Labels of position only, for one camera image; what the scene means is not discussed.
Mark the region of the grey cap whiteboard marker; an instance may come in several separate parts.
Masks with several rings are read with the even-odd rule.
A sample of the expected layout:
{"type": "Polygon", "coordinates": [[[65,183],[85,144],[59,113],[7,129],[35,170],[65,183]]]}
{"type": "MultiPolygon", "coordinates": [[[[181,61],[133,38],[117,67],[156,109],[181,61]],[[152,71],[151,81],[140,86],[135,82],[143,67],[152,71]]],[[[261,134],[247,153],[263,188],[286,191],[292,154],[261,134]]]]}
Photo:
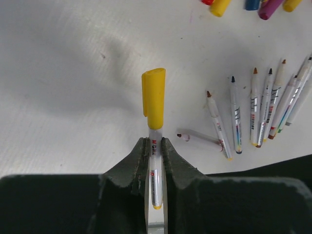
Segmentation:
{"type": "Polygon", "coordinates": [[[286,126],[290,126],[294,123],[296,116],[298,115],[299,111],[301,110],[305,101],[308,99],[311,92],[312,92],[312,79],[309,78],[286,121],[286,126]]]}

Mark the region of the blue marker cap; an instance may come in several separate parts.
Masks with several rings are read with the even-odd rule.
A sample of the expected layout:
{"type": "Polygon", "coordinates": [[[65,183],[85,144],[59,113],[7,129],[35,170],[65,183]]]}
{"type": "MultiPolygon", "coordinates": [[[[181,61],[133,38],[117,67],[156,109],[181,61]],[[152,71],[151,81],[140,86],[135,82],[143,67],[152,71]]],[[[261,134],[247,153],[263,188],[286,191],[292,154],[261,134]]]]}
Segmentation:
{"type": "Polygon", "coordinates": [[[245,0],[244,9],[247,11],[257,11],[260,6],[260,0],[245,0]]]}

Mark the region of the magenta marker cap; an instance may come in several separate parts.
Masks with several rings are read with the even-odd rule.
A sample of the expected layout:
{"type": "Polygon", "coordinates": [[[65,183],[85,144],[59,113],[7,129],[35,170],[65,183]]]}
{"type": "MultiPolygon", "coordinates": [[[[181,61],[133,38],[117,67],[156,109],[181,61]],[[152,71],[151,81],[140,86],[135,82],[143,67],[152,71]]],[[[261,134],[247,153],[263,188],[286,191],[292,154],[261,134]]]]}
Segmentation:
{"type": "Polygon", "coordinates": [[[262,20],[268,20],[276,9],[283,3],[283,0],[268,0],[261,5],[258,15],[262,20]]]}

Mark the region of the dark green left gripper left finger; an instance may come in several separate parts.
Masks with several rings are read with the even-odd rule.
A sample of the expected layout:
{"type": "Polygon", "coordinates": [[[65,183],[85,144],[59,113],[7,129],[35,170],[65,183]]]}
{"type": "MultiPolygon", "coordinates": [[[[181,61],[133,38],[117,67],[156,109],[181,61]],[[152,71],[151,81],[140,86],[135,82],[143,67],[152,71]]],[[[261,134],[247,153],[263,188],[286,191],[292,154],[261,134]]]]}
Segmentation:
{"type": "Polygon", "coordinates": [[[147,141],[103,174],[8,175],[0,180],[3,234],[145,234],[147,141]]]}

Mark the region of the brown cap marker pen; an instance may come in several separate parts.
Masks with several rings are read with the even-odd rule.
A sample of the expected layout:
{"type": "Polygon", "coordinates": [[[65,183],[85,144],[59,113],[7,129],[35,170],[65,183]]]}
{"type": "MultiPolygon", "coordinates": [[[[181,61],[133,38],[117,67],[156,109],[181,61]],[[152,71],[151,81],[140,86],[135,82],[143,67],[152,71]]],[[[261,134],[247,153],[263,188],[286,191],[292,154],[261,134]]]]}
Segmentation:
{"type": "Polygon", "coordinates": [[[299,96],[303,90],[303,87],[306,84],[306,82],[307,82],[307,80],[311,74],[312,56],[309,56],[307,62],[305,63],[305,66],[306,66],[306,69],[303,71],[302,69],[304,67],[302,67],[302,69],[300,70],[300,72],[298,74],[298,78],[301,78],[301,82],[296,87],[296,90],[293,94],[293,97],[290,101],[290,104],[288,105],[286,112],[285,112],[285,114],[284,114],[284,116],[283,116],[283,118],[282,118],[282,120],[281,120],[281,122],[277,128],[277,133],[280,133],[283,130],[283,128],[286,124],[286,120],[288,119],[291,111],[293,110],[293,108],[294,108],[294,106],[295,106],[295,104],[296,104],[296,102],[297,102],[297,100],[298,100],[298,98],[299,98],[299,96]]]}

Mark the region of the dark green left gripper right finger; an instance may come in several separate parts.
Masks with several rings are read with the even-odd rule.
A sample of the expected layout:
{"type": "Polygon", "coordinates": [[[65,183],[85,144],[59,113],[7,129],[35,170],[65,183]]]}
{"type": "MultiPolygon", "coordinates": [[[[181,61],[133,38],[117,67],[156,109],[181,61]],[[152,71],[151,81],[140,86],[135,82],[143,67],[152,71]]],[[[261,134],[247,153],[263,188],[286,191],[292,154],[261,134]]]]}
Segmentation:
{"type": "Polygon", "coordinates": [[[162,140],[167,234],[309,234],[312,190],[289,177],[214,177],[162,140]]]}

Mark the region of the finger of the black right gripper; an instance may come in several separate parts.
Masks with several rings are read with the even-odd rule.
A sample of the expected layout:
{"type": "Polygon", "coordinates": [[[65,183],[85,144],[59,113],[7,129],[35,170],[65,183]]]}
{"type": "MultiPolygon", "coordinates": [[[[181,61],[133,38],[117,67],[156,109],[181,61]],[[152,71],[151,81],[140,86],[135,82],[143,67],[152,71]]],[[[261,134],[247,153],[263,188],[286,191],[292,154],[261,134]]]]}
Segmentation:
{"type": "Polygon", "coordinates": [[[289,177],[302,181],[312,189],[312,155],[289,159],[239,172],[206,174],[214,177],[289,177]]]}

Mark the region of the yellow cap marker pen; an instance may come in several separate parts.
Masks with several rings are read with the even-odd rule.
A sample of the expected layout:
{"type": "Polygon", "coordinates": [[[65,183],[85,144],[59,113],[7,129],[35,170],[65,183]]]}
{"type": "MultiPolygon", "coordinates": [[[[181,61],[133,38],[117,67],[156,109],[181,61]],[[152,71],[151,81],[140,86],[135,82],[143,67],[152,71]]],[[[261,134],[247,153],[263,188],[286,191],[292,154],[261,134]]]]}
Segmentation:
{"type": "Polygon", "coordinates": [[[259,80],[258,71],[255,67],[251,79],[251,97],[250,97],[250,142],[253,146],[257,146],[258,141],[258,127],[259,127],[259,80]]]}

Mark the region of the blue cap marker pen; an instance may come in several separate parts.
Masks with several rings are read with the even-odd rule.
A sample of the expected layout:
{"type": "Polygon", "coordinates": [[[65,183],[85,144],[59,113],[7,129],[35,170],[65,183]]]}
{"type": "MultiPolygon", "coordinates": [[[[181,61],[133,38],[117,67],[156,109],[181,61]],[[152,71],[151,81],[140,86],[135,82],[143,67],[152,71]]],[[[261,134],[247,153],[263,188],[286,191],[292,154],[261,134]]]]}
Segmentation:
{"type": "Polygon", "coordinates": [[[243,152],[243,149],[242,149],[240,104],[238,98],[238,88],[236,86],[234,76],[231,77],[230,82],[230,101],[231,101],[234,150],[237,154],[241,154],[243,152]]]}

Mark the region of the red cap marker group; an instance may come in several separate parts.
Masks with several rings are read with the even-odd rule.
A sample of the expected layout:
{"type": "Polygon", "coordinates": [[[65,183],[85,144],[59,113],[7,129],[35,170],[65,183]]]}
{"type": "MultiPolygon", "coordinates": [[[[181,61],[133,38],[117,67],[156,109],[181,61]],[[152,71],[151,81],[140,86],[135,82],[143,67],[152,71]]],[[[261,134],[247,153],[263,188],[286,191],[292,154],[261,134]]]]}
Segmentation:
{"type": "Polygon", "coordinates": [[[269,105],[269,112],[268,112],[268,117],[267,117],[267,121],[266,121],[266,128],[265,128],[265,132],[264,132],[264,138],[263,138],[263,142],[266,142],[269,136],[269,131],[271,129],[271,125],[273,122],[273,117],[274,114],[276,112],[276,108],[280,99],[280,93],[281,93],[281,88],[283,85],[283,81],[284,81],[284,70],[286,67],[286,59],[282,59],[277,72],[275,74],[275,79],[274,79],[274,83],[272,86],[272,90],[271,90],[271,99],[270,99],[270,105],[269,105]]]}

